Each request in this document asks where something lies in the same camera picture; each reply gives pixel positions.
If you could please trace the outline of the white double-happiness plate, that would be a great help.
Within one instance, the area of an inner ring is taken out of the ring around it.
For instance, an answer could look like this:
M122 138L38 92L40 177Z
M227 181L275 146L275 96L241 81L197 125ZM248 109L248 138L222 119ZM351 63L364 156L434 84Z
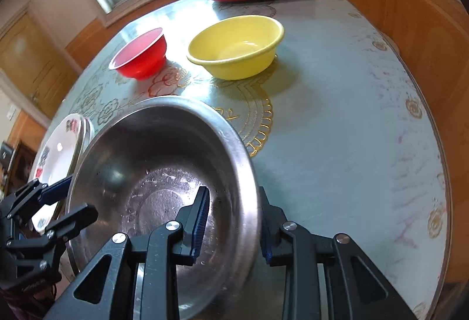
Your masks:
M64 178L76 149L77 136L67 132L65 120L73 117L69 114L57 125L50 137L41 146L29 175L30 180L52 185Z
M84 154L84 151L90 144L92 138L95 136L95 130L92 122L88 117L80 114L73 114L73 117L65 120L65 128L67 132L73 132L77 136L76 149L72 156L71 164L68 168L65 179L72 176L76 169L79 157Z

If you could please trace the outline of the stainless steel bowl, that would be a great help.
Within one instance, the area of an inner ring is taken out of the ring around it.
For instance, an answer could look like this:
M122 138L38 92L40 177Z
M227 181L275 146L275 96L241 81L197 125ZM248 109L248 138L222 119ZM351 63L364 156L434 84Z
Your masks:
M93 205L98 219L68 243L84 270L115 233L149 234L193 203L210 206L200 256L179 267L182 319L221 319L239 300L260 238L258 184L235 129L211 106L178 96L141 101L94 137L80 157L66 207Z

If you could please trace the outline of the red plastic bowl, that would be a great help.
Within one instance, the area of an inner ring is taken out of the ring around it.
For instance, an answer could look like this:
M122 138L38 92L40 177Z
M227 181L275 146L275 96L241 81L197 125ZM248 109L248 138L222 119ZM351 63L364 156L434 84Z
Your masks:
M154 28L124 45L110 61L108 69L129 79L145 80L163 68L166 51L163 29Z

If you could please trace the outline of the yellow plastic bowl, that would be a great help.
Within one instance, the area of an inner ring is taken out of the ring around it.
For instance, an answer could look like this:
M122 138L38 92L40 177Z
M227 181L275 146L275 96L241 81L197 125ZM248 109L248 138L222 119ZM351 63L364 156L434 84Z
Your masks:
M248 79L271 65L284 35L284 26L272 17L234 16L197 34L187 58L216 79Z

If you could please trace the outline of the dark wooden cabinet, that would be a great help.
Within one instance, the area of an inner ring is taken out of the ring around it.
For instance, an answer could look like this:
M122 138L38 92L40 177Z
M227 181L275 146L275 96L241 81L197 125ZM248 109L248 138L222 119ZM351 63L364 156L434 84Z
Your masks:
M35 157L35 151L21 141L15 148L1 143L1 191L5 196L26 185Z

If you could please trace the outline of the wooden door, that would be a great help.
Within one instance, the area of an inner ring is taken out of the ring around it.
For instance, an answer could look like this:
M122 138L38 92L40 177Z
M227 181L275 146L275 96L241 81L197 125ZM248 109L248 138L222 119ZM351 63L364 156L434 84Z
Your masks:
M54 117L82 71L30 1L1 26L1 77L47 119Z

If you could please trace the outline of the white light switch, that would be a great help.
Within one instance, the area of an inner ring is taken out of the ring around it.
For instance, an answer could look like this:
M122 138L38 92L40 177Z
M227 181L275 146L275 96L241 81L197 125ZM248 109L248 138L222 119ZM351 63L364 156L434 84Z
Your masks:
M9 120L9 121L12 121L13 119L15 119L17 117L17 113L18 113L18 107L15 106L14 104L11 104L9 106L9 109L6 113L6 118Z

